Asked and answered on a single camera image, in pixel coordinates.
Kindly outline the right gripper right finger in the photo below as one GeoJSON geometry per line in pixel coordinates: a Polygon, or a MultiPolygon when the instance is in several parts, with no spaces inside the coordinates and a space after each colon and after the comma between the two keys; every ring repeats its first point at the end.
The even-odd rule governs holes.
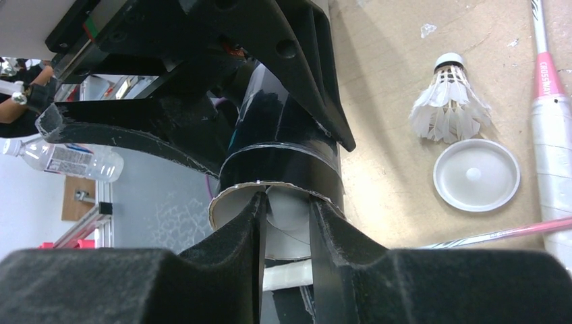
{"type": "Polygon", "coordinates": [[[570,323],[571,277],[533,250],[388,249],[310,203],[319,323],[570,323]]]}

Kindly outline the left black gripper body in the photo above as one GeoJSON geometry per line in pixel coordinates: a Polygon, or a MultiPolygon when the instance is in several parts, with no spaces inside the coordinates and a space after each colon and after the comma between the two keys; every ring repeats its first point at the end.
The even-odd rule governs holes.
{"type": "Polygon", "coordinates": [[[158,76],[203,95],[249,59],[286,80],[284,1],[73,1],[45,38],[65,83],[158,76]]]}

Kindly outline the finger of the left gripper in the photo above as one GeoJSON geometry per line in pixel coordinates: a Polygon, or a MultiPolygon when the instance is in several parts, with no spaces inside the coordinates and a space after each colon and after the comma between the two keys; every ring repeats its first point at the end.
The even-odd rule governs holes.
{"type": "Polygon", "coordinates": [[[218,177],[236,121],[234,104],[167,96],[54,102],[36,127],[49,143],[131,149],[218,177]]]}
{"type": "Polygon", "coordinates": [[[327,1],[180,1],[263,63],[326,135],[356,148],[339,96],[327,1]]]}

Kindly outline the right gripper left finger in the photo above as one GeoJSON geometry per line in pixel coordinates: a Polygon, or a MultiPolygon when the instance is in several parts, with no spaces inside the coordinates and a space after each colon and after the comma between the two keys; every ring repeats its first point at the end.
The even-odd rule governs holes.
{"type": "Polygon", "coordinates": [[[215,233],[156,248],[29,249],[1,262],[2,323],[259,323],[268,199],[215,233]]]}

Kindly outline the black shuttlecock tube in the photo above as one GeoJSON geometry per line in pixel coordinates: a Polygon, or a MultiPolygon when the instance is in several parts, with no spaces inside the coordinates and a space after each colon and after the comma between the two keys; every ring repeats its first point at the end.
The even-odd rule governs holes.
{"type": "Polygon", "coordinates": [[[218,192],[209,206],[214,230],[230,222],[257,192],[285,186],[343,208],[337,144],[281,81],[256,62],[239,109],[218,192]]]}

